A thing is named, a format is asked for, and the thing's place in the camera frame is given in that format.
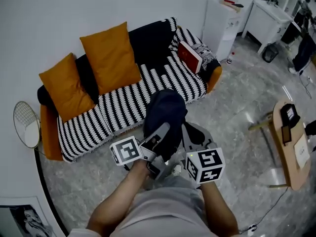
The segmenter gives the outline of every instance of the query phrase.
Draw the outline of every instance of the white paper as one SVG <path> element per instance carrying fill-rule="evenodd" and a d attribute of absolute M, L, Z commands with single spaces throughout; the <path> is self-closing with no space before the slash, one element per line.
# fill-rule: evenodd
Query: white paper
<path fill-rule="evenodd" d="M 297 163 L 302 169 L 305 166 L 307 160 L 310 158 L 305 134 L 303 134 L 298 142 L 294 145 L 294 151 Z"/>

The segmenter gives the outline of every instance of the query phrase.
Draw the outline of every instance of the orange sofa armrest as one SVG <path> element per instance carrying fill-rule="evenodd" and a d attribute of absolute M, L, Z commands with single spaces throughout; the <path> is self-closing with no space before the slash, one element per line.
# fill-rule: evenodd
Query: orange sofa armrest
<path fill-rule="evenodd" d="M 57 116 L 45 105 L 40 105 L 40 127 L 46 158 L 63 160 L 58 139 Z"/>
<path fill-rule="evenodd" d="M 209 79 L 207 83 L 207 91 L 206 93 L 210 93 L 211 90 L 214 88 L 215 84 L 217 83 L 219 77 L 222 74 L 222 67 L 218 66 L 212 73 L 211 78 Z"/>

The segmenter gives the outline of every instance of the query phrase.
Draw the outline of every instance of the orange cushion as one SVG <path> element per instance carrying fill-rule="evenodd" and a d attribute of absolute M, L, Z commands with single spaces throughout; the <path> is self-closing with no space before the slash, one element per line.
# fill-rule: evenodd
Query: orange cushion
<path fill-rule="evenodd" d="M 40 105 L 40 132 L 44 154 L 50 160 L 63 160 L 58 139 L 56 114 L 45 105 Z"/>
<path fill-rule="evenodd" d="M 127 22 L 80 38 L 99 88 L 99 94 L 140 81 L 129 42 Z"/>
<path fill-rule="evenodd" d="M 209 79 L 207 83 L 207 91 L 206 93 L 210 93 L 211 90 L 214 88 L 215 84 L 217 83 L 219 77 L 222 74 L 222 67 L 218 66 L 212 73 L 211 78 Z"/>
<path fill-rule="evenodd" d="M 80 83 L 72 53 L 50 70 L 39 74 L 39 77 L 63 122 L 89 111 L 95 106 Z"/>

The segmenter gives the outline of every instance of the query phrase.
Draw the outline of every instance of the red object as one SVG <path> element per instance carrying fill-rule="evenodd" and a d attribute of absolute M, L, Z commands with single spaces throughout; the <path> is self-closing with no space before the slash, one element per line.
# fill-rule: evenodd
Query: red object
<path fill-rule="evenodd" d="M 188 44 L 181 41 L 178 46 L 178 56 L 185 62 L 187 67 L 193 72 L 198 73 L 202 64 L 202 57 L 198 55 Z"/>
<path fill-rule="evenodd" d="M 224 0 L 225 2 L 230 2 L 231 4 L 234 4 L 234 1 L 230 1 L 230 0 Z"/>

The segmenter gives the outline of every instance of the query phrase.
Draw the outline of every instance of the black wall trim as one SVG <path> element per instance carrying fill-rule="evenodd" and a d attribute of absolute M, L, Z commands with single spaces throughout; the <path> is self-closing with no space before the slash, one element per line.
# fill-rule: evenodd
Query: black wall trim
<path fill-rule="evenodd" d="M 46 182 L 45 182 L 45 179 L 44 179 L 44 175 L 43 175 L 43 170 L 41 168 L 41 163 L 40 163 L 40 154 L 38 151 L 34 150 L 34 154 L 35 154 L 35 160 L 36 160 L 36 166 L 38 168 L 38 173 L 39 173 L 39 179 L 40 179 L 40 183 L 41 183 L 41 186 L 43 187 L 43 190 L 44 190 L 44 193 L 45 193 L 45 196 L 46 196 L 46 199 L 47 199 L 47 202 L 49 204 L 49 207 L 60 227 L 60 229 L 63 231 L 63 233 L 65 234 L 65 236 L 68 236 L 69 235 L 69 232 L 67 231 L 65 225 L 63 224 L 63 222 L 61 221 L 57 211 L 56 211 L 56 208 L 53 204 L 53 201 L 51 200 L 51 197 L 50 197 L 50 194 L 48 192 L 48 188 L 47 188 L 47 185 L 46 185 Z"/>

